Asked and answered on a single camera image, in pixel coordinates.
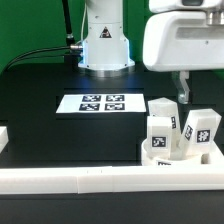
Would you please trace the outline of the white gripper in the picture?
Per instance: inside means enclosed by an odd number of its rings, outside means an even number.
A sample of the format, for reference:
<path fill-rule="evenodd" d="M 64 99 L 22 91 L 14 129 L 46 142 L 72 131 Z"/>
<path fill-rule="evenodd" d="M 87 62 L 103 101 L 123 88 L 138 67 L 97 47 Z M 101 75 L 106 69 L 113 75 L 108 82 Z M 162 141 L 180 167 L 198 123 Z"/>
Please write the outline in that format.
<path fill-rule="evenodd" d="M 224 0 L 149 0 L 143 63 L 174 71 L 178 101 L 188 104 L 189 70 L 224 69 Z"/>

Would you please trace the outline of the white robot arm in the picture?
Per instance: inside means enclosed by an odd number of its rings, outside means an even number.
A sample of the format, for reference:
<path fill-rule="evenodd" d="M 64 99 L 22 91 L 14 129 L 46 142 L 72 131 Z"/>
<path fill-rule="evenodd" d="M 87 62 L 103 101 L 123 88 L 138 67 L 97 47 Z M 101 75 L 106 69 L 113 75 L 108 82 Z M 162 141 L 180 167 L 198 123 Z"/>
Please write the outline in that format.
<path fill-rule="evenodd" d="M 104 76 L 130 68 L 123 34 L 123 0 L 86 0 L 88 35 L 79 66 Z M 143 38 L 143 63 L 170 72 L 181 103 L 189 101 L 186 80 L 194 70 L 224 69 L 224 0 L 149 0 L 153 15 Z"/>

